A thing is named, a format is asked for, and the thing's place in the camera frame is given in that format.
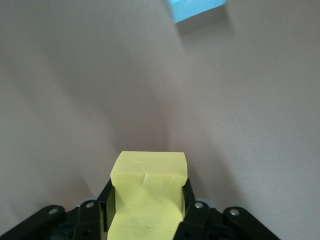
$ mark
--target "blue block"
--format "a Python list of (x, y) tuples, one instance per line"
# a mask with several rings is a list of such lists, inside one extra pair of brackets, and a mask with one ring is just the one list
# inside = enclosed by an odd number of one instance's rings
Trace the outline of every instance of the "blue block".
[(168, 0), (175, 23), (224, 5), (227, 0)]

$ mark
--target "metal screw head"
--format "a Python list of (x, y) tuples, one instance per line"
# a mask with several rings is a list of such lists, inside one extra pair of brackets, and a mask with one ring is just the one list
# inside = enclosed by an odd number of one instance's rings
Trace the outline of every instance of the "metal screw head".
[(94, 202), (91, 201), (91, 202), (88, 202), (85, 206), (86, 206), (87, 208), (91, 208), (91, 207), (93, 207), (94, 205), (95, 205)]
[(230, 214), (233, 216), (239, 216), (240, 212), (237, 209), (232, 208), (230, 209)]
[(52, 208), (50, 211), (48, 211), (48, 214), (55, 214), (56, 212), (58, 212), (58, 208), (57, 207), (54, 207)]
[(197, 209), (202, 209), (203, 207), (204, 207), (204, 205), (202, 204), (202, 202), (196, 202), (195, 204), (194, 204), (194, 206), (197, 208)]

